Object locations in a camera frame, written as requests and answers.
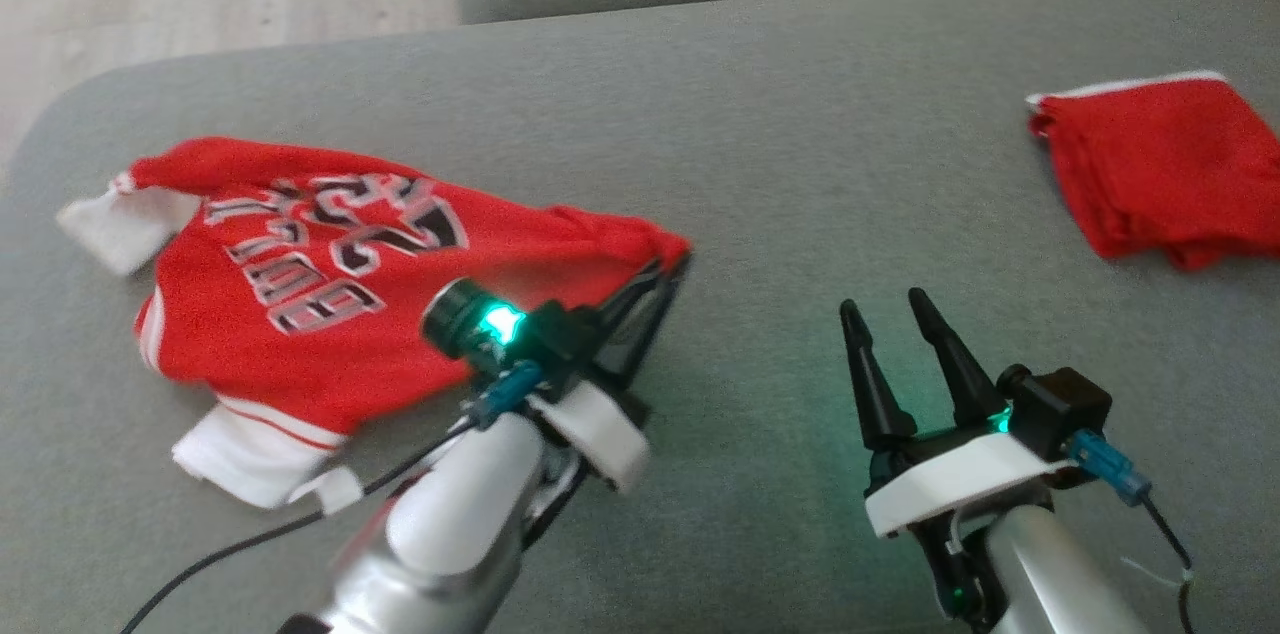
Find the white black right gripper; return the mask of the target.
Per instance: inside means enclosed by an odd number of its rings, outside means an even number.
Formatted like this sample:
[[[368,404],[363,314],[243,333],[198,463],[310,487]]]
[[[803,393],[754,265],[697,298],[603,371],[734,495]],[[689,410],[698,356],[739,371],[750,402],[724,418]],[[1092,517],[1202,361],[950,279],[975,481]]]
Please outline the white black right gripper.
[[[899,406],[852,300],[838,306],[864,446],[876,452],[864,503],[881,539],[922,553],[940,616],[964,628],[1074,628],[1079,548],[1053,510],[1053,488],[1079,471],[1042,459],[1009,432],[1009,403],[920,287],[908,302],[934,350],[957,427],[942,450],[913,462],[902,446],[916,423]]]

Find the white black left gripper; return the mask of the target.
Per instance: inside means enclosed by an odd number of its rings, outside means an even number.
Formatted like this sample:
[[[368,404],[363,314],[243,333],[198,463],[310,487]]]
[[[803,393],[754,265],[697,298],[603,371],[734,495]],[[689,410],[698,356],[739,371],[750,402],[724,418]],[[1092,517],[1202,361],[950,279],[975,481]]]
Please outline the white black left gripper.
[[[671,272],[652,260],[596,309],[602,327],[643,327],[620,371],[623,388],[632,387],[648,359],[692,259],[685,254]],[[539,394],[526,402],[613,491],[635,491],[650,462],[650,443],[609,393],[582,379],[556,402]]]

